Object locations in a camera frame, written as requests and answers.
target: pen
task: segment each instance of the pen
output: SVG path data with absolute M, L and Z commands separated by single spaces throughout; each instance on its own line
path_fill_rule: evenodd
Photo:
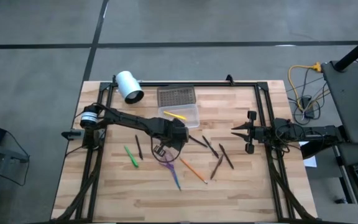
M 193 173 L 196 174 L 196 176 L 198 178 L 200 178 L 200 180 L 202 180 L 204 183 L 208 184 L 208 182 L 199 173 L 197 173 L 186 161 L 184 161 L 182 158 L 179 158 L 179 159 L 182 161 L 182 163 L 184 163 L 184 165 L 187 166 L 187 168 L 189 168 L 191 171 L 193 171 Z
M 204 141 L 206 142 L 206 144 L 208 145 L 208 147 L 211 149 L 211 151 L 213 152 L 213 154 L 216 156 L 216 158 L 219 159 L 218 153 L 212 148 L 212 146 L 209 144 L 208 140 L 206 139 L 205 136 L 203 136 Z
M 224 150 L 223 146 L 222 146 L 220 143 L 219 143 L 219 147 L 221 148 L 221 150 L 222 150 L 222 152 L 223 152 L 224 157 L 226 157 L 226 160 L 228 161 L 228 163 L 229 163 L 230 167 L 231 167 L 232 169 L 234 169 L 233 164 L 231 163 L 231 161 L 230 161 L 229 157 L 228 157 L 228 156 L 227 156 L 227 154 L 226 154 L 226 151 Z
M 132 161 L 132 163 L 134 164 L 134 166 L 135 166 L 136 168 L 138 168 L 139 165 L 137 165 L 137 162 L 136 162 L 134 156 L 132 155 L 132 153 L 129 151 L 129 149 L 128 149 L 126 146 L 124 146 L 124 148 L 125 148 L 125 151 L 127 151 L 128 156 L 131 158 L 131 161 Z
M 198 144 L 200 144 L 200 145 L 204 146 L 204 147 L 208 147 L 206 144 L 204 144 L 204 143 L 200 142 L 199 140 L 197 140 L 197 139 L 193 138 L 191 135 L 189 135 L 189 138 L 190 138 L 191 140 L 193 140 L 193 141 L 197 142 Z
M 169 113 L 167 111 L 164 111 L 164 113 L 167 114 L 167 115 L 173 116 L 174 118 L 183 119 L 185 121 L 187 120 L 185 116 L 180 116 L 180 115 L 177 115 L 177 114 Z
M 217 170 L 218 167 L 221 165 L 222 160 L 223 160 L 223 156 L 221 156 L 221 158 L 219 159 L 218 163 L 216 164 L 216 167 L 215 167 L 214 171 L 213 171 L 212 174 L 211 174 L 211 180 L 212 180 L 212 178 L 214 178 L 215 173 L 216 173 L 216 170 Z
M 140 148 L 139 139 L 137 138 L 137 135 L 136 135 L 136 134 L 135 134 L 135 139 L 136 139 L 137 148 L 138 148 L 138 150 L 139 150 L 139 157 L 140 157 L 140 159 L 143 160 L 142 149 Z

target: clear plastic container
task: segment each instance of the clear plastic container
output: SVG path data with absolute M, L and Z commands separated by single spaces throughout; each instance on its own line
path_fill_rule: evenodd
M 198 117 L 198 108 L 196 104 L 179 105 L 179 106 L 163 106 L 158 108 L 158 115 L 161 118 L 173 120 L 175 117 L 165 114 L 164 111 L 173 113 L 175 115 L 184 116 L 186 120 L 182 121 L 187 128 L 197 128 L 200 125 L 200 119 Z

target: white paper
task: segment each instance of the white paper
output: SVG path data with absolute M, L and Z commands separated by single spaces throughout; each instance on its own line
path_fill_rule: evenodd
M 299 142 L 300 146 L 303 146 L 304 144 L 309 142 Z M 309 159 L 304 159 L 303 163 L 306 167 L 317 167 L 316 157 L 312 156 Z

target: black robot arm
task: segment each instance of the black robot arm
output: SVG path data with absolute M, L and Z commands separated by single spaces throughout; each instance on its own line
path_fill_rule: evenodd
M 330 125 L 324 127 L 302 127 L 292 123 L 289 119 L 275 118 L 271 127 L 254 126 L 257 113 L 248 111 L 249 122 L 233 128 L 233 130 L 246 129 L 248 134 L 232 133 L 242 137 L 246 144 L 246 152 L 254 153 L 252 140 L 266 143 L 275 149 L 288 148 L 288 143 L 306 141 L 308 144 L 301 147 L 304 159 L 307 159 L 329 146 L 346 141 L 346 136 L 339 128 Z
M 104 111 L 104 116 L 99 119 L 98 115 L 102 111 Z M 188 128 L 176 118 L 173 121 L 164 118 L 143 118 L 108 108 L 99 103 L 93 103 L 84 108 L 80 125 L 85 131 L 103 129 L 110 124 L 144 131 L 150 137 L 160 140 L 162 145 L 178 151 L 181 151 L 189 139 Z

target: wooden table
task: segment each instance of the wooden table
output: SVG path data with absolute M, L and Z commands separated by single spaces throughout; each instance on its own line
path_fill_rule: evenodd
M 281 80 L 268 81 L 273 111 L 276 118 L 291 118 L 287 94 Z M 96 102 L 99 82 L 84 82 L 77 114 L 84 106 Z M 111 107 L 126 113 L 151 118 L 158 116 L 156 87 L 143 88 L 143 100 L 127 105 L 119 92 L 114 91 Z M 190 134 L 212 142 L 220 154 L 221 143 L 235 167 L 226 160 L 219 167 L 214 180 L 200 181 L 179 160 L 175 170 L 181 185 L 179 191 L 170 171 L 161 166 L 150 151 L 150 138 L 145 133 L 117 125 L 110 125 L 104 147 L 101 176 L 96 199 L 94 222 L 257 222 L 276 221 L 272 188 L 267 168 L 265 149 L 255 144 L 255 153 L 246 154 L 245 142 L 231 134 L 231 128 L 247 120 L 247 111 L 257 111 L 255 92 L 247 87 L 195 87 L 200 126 Z M 267 109 L 264 108 L 270 125 Z M 80 129 L 80 117 L 74 128 Z M 259 117 L 255 125 L 260 125 Z M 135 134 L 141 143 L 144 160 L 140 160 Z M 82 140 L 72 141 L 68 151 L 80 146 Z M 136 169 L 124 150 L 126 145 L 139 163 Z M 58 217 L 69 206 L 81 184 L 86 151 L 70 154 L 63 166 L 52 218 Z M 189 140 L 181 157 L 208 178 L 217 163 L 211 151 Z M 307 209 L 316 216 L 309 181 L 301 152 L 295 148 L 285 154 L 290 188 Z M 284 197 L 280 192 L 285 213 Z M 85 200 L 84 214 L 87 211 Z

